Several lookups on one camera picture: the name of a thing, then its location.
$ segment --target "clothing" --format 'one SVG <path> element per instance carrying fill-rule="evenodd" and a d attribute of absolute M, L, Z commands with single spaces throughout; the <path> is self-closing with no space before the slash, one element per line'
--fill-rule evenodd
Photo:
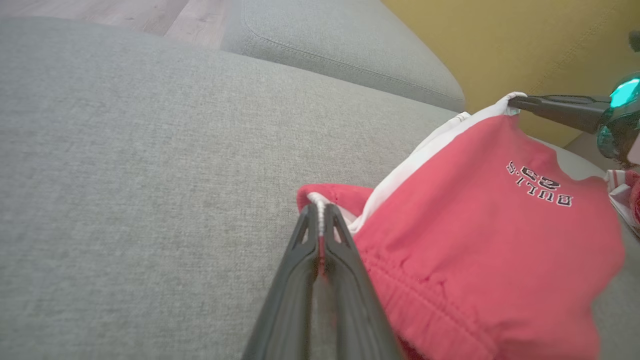
<path fill-rule="evenodd" d="M 389 321 L 426 358 L 596 359 L 591 303 L 622 266 L 618 218 L 602 178 L 571 179 L 505 115 L 509 96 L 375 190 L 307 185 L 298 206 L 319 193 L 358 217 L 349 229 Z"/>
<path fill-rule="evenodd" d="M 605 175 L 611 204 L 640 236 L 640 174 L 631 170 L 608 170 Z"/>

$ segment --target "wooden floor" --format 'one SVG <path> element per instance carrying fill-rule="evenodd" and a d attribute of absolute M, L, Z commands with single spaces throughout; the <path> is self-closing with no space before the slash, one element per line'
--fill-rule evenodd
<path fill-rule="evenodd" d="M 217 49 L 231 1 L 0 0 L 0 16 L 81 19 Z"/>

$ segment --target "yellow wall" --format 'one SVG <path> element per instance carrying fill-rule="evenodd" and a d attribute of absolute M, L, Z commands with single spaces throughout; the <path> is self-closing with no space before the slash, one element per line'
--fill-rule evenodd
<path fill-rule="evenodd" d="M 383 0 L 447 65 L 477 111 L 513 90 L 608 95 L 640 70 L 628 32 L 640 0 Z M 565 146 L 579 132 L 528 113 L 522 128 Z"/>

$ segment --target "gray couch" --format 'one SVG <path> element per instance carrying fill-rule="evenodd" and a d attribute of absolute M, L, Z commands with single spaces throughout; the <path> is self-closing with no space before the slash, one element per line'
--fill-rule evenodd
<path fill-rule="evenodd" d="M 457 112 L 444 64 L 380 0 L 235 0 L 222 49 Z"/>
<path fill-rule="evenodd" d="M 239 358 L 298 187 L 375 186 L 455 115 L 425 102 L 107 26 L 3 19 L 0 358 Z M 602 175 L 553 148 L 571 176 Z M 625 268 L 594 309 L 603 359 L 640 354 L 640 249 L 623 231 Z M 334 358 L 326 312 L 316 300 L 314 359 Z"/>

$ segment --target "couch cushion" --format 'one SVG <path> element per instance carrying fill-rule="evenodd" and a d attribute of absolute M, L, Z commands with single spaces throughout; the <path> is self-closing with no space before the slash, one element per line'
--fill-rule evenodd
<path fill-rule="evenodd" d="M 222 49 L 462 111 L 442 62 L 378 0 L 234 0 Z"/>
<path fill-rule="evenodd" d="M 1 358 L 238 358 L 298 187 L 375 186 L 454 115 L 107 26 L 0 34 Z M 596 308 L 606 359 L 640 350 L 627 240 Z M 312 358 L 333 359 L 322 304 Z"/>

